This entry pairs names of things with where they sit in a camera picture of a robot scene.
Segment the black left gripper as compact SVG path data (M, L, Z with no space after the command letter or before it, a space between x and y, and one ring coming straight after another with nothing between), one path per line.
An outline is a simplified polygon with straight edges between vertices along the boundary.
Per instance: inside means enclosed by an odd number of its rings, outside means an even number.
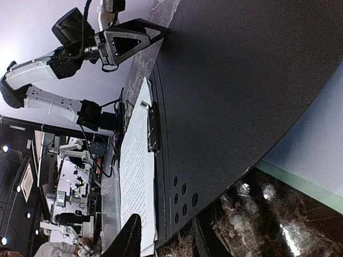
M163 39L167 30L147 20L134 19L95 34L88 22L83 26L83 15L75 7L51 28L62 46L54 51L47 64L57 79L74 76L83 61L95 64L101 59L103 66L119 66L150 44Z

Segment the stapled text document stack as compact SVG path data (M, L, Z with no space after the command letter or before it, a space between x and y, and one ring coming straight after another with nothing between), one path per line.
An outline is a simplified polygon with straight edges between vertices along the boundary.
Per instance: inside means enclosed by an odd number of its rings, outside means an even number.
M141 217L140 256L154 254L158 238L154 208L154 153L148 151L150 85L145 78L121 145L121 226L132 214Z

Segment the blue file folder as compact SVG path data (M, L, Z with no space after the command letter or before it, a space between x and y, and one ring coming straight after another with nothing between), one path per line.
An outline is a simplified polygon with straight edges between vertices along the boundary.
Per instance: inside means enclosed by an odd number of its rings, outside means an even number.
M342 1L181 1L156 60L162 246L261 160L342 62Z

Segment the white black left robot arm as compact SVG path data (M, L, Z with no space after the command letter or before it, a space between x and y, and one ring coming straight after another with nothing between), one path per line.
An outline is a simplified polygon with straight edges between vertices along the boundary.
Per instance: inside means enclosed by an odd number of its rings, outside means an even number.
M67 99L34 83L72 77L84 61L101 61L103 72L114 72L121 63L163 39L167 28L139 18L96 33L87 21L89 7L87 1L83 12L74 8L53 25L52 32L61 47L29 62L11 62L1 78L1 93L7 105L14 109L41 109L95 132L116 127L118 111L104 112L93 101Z

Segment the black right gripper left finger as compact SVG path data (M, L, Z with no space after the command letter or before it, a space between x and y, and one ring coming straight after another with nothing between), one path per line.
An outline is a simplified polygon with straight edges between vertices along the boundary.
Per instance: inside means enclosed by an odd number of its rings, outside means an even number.
M141 217L132 214L103 257L140 257Z

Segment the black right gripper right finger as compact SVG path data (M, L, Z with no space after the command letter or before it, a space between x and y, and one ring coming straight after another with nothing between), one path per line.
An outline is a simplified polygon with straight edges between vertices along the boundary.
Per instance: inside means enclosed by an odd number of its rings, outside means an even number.
M210 224L202 218L192 219L192 256L230 257L230 251L217 237Z

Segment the mint green clipboard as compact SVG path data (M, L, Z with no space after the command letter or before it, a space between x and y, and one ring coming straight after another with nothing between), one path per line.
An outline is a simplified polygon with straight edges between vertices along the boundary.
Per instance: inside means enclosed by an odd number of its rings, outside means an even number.
M342 213L342 67L256 167Z

